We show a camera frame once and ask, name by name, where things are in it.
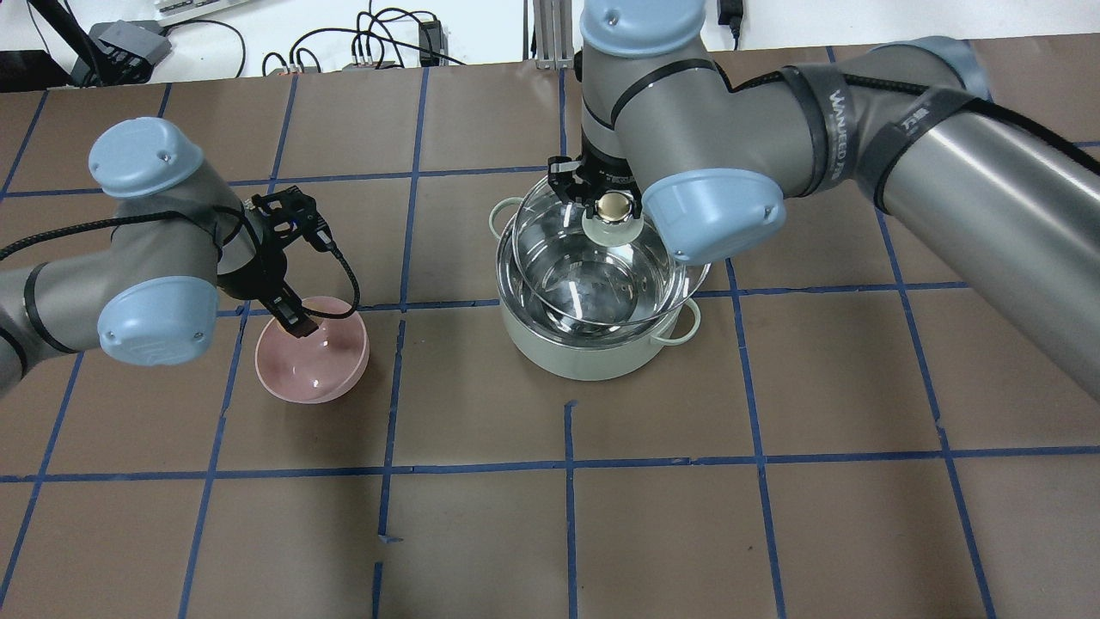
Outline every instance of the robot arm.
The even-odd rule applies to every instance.
[[[64,354],[102,347],[143,366],[200,356],[213,338],[216,285],[258,299],[298,338],[316,331],[284,279],[283,253],[305,236],[340,257],[312,198],[292,187],[242,203],[195,144],[155,118],[108,130],[89,167],[119,199],[119,220],[138,222],[118,225],[109,250],[0,272],[0,397]]]
[[[734,89],[702,45],[704,13],[694,0],[585,4],[582,153],[550,159],[562,199],[615,225],[601,198],[629,195],[678,259],[703,264],[773,234],[785,197],[856,178],[1100,400],[1094,161],[1021,117],[991,118],[961,42],[881,46]]]

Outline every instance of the pink bowl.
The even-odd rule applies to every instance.
[[[304,299],[319,312],[339,314],[348,302],[331,296]],[[330,402],[351,391],[371,356],[366,325],[358,313],[322,319],[308,338],[294,338],[272,319],[256,343],[256,376],[272,396],[296,405]]]

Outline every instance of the black pole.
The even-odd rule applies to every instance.
[[[80,24],[68,11],[62,8],[57,0],[28,0],[38,14],[57,31],[65,43],[76,52],[76,55],[88,65],[88,70],[95,75],[101,85],[111,85],[119,79],[119,69],[107,54],[88,36]]]

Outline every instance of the light blue cap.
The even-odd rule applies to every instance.
[[[88,169],[103,192],[134,198],[178,185],[202,165],[202,148],[163,118],[124,120],[91,145]]]
[[[975,55],[974,49],[965,42],[949,36],[925,36],[923,38],[914,38],[913,41],[887,43],[871,51],[873,52],[875,49],[891,45],[920,47],[925,52],[931,52],[939,56],[939,59],[944,60],[959,76],[959,79],[963,80],[963,87],[966,88],[967,92],[989,100],[989,77],[986,75],[986,69],[981,68],[981,65],[978,64],[978,57]]]
[[[705,20],[703,0],[587,0],[581,35],[605,54],[645,58],[686,45]]]
[[[96,325],[99,345],[134,366],[175,366],[213,342],[218,291],[199,277],[172,275],[130,286],[112,298]]]
[[[725,259],[779,231],[783,189],[748,169],[716,167],[667,176],[641,196],[669,253],[686,264]]]

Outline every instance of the white floor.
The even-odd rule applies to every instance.
[[[711,13],[703,37],[711,49],[733,46],[729,31],[717,24],[716,0],[705,0]],[[87,30],[97,22],[155,19],[153,0],[69,0]],[[450,53],[465,63],[502,63],[521,58],[524,0],[377,0],[375,9],[397,5],[439,14],[450,37]],[[583,0],[574,0],[574,25]],[[879,43],[946,34],[959,38],[990,38],[1036,34],[1100,32],[1100,0],[745,0],[743,48],[796,47]],[[364,0],[252,0],[206,15],[233,24],[245,36],[245,76],[261,75],[267,52],[284,55],[306,32],[326,26],[353,27]],[[76,54],[41,18],[50,48],[69,68]],[[409,24],[393,24],[397,38],[416,42]],[[41,49],[25,0],[0,2],[0,48]],[[182,81],[232,76],[240,45],[230,31],[210,24],[191,25],[172,34],[173,52],[153,81]],[[351,35],[327,33],[305,45],[320,56],[326,71],[351,62]],[[574,42],[580,34],[574,27]],[[407,56],[415,64],[415,52]]]

